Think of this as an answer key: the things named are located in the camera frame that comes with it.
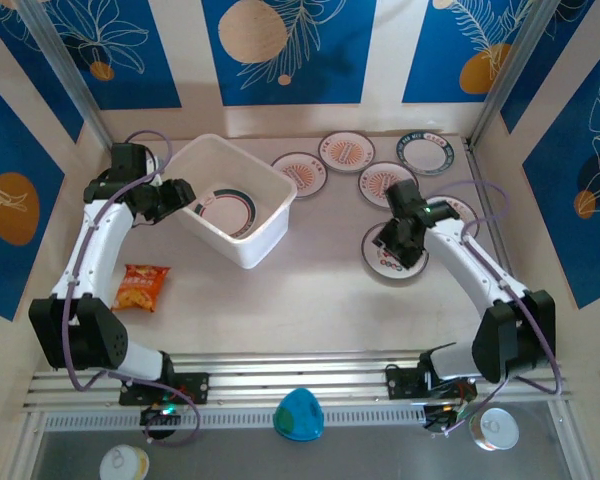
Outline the white plate coloured dots logo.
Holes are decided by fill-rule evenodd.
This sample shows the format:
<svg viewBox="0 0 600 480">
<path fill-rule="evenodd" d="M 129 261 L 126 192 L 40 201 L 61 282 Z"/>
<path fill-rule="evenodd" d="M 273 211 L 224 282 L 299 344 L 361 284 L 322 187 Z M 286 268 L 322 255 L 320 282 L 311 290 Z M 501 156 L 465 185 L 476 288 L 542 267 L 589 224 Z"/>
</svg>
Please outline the white plate coloured dots logo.
<svg viewBox="0 0 600 480">
<path fill-rule="evenodd" d="M 423 273 L 429 262 L 429 254 L 424 252 L 414 266 L 405 268 L 386 250 L 377 247 L 373 240 L 385 223 L 371 227 L 361 241 L 361 256 L 364 264 L 381 279 L 390 283 L 406 283 L 415 280 Z"/>
</svg>

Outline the green red rimmed plate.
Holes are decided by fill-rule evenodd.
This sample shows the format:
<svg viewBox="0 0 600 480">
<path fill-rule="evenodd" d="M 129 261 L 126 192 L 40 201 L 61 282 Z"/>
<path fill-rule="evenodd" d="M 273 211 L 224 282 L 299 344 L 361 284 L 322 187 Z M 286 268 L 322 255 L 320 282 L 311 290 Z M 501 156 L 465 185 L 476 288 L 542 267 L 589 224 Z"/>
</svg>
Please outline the green red rimmed plate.
<svg viewBox="0 0 600 480">
<path fill-rule="evenodd" d="M 234 188 L 211 191 L 195 203 L 193 212 L 235 239 L 246 235 L 257 218 L 253 199 Z"/>
</svg>

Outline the white plastic bin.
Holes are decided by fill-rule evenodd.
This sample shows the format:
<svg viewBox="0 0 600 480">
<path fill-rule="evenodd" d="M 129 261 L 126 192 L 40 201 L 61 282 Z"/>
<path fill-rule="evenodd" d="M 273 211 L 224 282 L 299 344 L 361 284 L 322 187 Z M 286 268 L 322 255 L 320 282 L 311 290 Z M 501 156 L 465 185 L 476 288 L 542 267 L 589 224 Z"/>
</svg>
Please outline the white plastic bin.
<svg viewBox="0 0 600 480">
<path fill-rule="evenodd" d="M 187 143 L 171 159 L 167 172 L 186 180 L 196 199 L 176 213 L 183 227 L 243 269 L 258 265 L 286 234 L 295 183 L 269 164 L 215 134 Z M 195 203 L 213 190 L 247 193 L 257 208 L 251 230 L 232 238 L 193 212 Z"/>
</svg>

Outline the orange chip bag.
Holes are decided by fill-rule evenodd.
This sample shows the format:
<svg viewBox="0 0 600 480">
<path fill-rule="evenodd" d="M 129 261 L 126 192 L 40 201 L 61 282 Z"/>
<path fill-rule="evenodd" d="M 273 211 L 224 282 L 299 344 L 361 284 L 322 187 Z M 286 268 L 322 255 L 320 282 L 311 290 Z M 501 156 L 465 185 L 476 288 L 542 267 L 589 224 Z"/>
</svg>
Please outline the orange chip bag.
<svg viewBox="0 0 600 480">
<path fill-rule="evenodd" d="M 127 264 L 111 309 L 154 312 L 170 267 Z"/>
</svg>

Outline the blue green triangular container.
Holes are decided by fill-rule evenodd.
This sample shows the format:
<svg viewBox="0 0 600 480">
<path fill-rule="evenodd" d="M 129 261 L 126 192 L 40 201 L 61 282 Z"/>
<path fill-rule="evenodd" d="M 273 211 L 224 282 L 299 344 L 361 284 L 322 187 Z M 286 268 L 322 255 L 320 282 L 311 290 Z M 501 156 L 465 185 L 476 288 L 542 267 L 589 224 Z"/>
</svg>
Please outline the blue green triangular container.
<svg viewBox="0 0 600 480">
<path fill-rule="evenodd" d="M 325 427 L 323 409 L 310 390 L 294 389 L 276 408 L 273 426 L 279 435 L 294 442 L 317 440 Z"/>
</svg>

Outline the silver lid can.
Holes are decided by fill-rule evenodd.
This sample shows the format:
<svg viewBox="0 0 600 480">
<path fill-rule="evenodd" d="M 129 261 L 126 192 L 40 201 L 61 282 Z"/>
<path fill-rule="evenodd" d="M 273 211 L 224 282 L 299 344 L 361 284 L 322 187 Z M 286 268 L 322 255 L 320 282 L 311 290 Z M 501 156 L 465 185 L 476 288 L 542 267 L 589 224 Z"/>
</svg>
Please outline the silver lid can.
<svg viewBox="0 0 600 480">
<path fill-rule="evenodd" d="M 486 451 L 512 449 L 519 440 L 519 427 L 514 417 L 502 408 L 479 412 L 469 422 L 476 445 Z"/>
</svg>

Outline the yellow white lid can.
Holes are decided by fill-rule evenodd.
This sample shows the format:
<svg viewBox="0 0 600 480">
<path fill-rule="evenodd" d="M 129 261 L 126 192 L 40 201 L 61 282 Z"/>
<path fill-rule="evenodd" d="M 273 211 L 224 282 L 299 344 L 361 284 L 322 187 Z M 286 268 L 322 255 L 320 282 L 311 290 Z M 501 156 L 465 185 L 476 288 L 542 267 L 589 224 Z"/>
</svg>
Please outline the yellow white lid can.
<svg viewBox="0 0 600 480">
<path fill-rule="evenodd" d="M 111 448 L 102 458 L 100 480 L 144 480 L 150 461 L 147 453 L 126 444 Z"/>
</svg>

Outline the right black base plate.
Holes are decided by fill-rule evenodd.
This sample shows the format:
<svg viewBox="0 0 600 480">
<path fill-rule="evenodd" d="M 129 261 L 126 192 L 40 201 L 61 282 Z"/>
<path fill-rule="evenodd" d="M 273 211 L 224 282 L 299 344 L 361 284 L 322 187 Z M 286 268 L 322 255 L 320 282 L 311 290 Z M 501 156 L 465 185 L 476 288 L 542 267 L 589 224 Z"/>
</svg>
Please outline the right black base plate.
<svg viewBox="0 0 600 480">
<path fill-rule="evenodd" d="M 421 368 L 403 368 L 389 364 L 384 369 L 390 400 L 458 399 L 471 402 L 477 397 L 475 385 L 467 378 L 441 380 Z"/>
</svg>

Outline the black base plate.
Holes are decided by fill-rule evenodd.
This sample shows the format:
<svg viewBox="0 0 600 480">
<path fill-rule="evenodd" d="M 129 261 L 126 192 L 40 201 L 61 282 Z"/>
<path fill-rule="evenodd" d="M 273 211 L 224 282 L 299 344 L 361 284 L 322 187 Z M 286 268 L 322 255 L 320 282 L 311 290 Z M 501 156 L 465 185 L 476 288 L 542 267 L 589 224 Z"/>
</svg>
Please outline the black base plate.
<svg viewBox="0 0 600 480">
<path fill-rule="evenodd" d="M 196 405 L 203 405 L 207 403 L 209 378 L 208 373 L 175 373 L 168 385 L 190 397 Z M 184 405 L 185 400 L 157 387 L 133 384 L 120 391 L 118 403 L 122 406 Z"/>
<path fill-rule="evenodd" d="M 458 399 L 471 402 L 477 397 L 475 385 L 467 378 L 441 380 L 421 368 L 403 368 L 389 364 L 384 369 L 390 400 Z"/>
</svg>

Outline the aluminium frame post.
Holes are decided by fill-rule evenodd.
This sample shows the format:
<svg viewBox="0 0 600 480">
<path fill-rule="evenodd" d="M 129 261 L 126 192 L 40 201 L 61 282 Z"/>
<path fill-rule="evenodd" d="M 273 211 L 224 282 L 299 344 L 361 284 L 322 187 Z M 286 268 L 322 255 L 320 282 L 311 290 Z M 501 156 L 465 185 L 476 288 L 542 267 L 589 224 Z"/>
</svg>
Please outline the aluminium frame post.
<svg viewBox="0 0 600 480">
<path fill-rule="evenodd" d="M 533 0 L 529 15 L 522 23 L 501 71 L 488 93 L 467 145 L 475 153 L 491 123 L 499 115 L 522 70 L 526 66 L 560 0 Z"/>
<path fill-rule="evenodd" d="M 99 108 L 76 67 L 44 6 L 37 0 L 14 0 L 18 13 L 36 41 L 84 122 L 99 143 L 110 150 L 112 137 L 99 115 Z"/>
</svg>

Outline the aluminium mounting rail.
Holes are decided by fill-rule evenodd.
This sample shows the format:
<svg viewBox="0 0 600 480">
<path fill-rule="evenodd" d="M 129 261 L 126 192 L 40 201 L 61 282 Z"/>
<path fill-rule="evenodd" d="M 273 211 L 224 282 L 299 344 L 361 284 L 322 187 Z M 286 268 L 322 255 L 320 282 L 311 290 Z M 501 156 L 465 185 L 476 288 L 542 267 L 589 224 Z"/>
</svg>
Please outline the aluminium mounting rail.
<svg viewBox="0 0 600 480">
<path fill-rule="evenodd" d="M 416 351 L 295 354 L 174 354 L 175 371 L 210 375 L 209 408 L 272 407 L 292 389 L 311 390 L 326 406 L 389 402 L 385 368 L 417 365 Z M 26 411 L 120 410 L 120 382 L 99 380 L 87 392 L 73 389 L 68 375 L 37 371 L 27 388 Z"/>
</svg>

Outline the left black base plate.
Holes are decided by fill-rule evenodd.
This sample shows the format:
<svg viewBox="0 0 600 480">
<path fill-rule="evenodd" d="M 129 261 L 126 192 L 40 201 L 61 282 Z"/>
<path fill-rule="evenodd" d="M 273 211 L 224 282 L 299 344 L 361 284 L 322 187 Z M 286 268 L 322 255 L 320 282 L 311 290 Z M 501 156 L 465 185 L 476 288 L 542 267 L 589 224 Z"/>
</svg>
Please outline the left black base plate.
<svg viewBox="0 0 600 480">
<path fill-rule="evenodd" d="M 168 385 L 190 397 L 196 405 L 203 405 L 207 403 L 209 378 L 208 373 L 175 373 Z M 118 403 L 122 406 L 184 405 L 185 400 L 157 387 L 133 384 L 120 391 Z"/>
</svg>

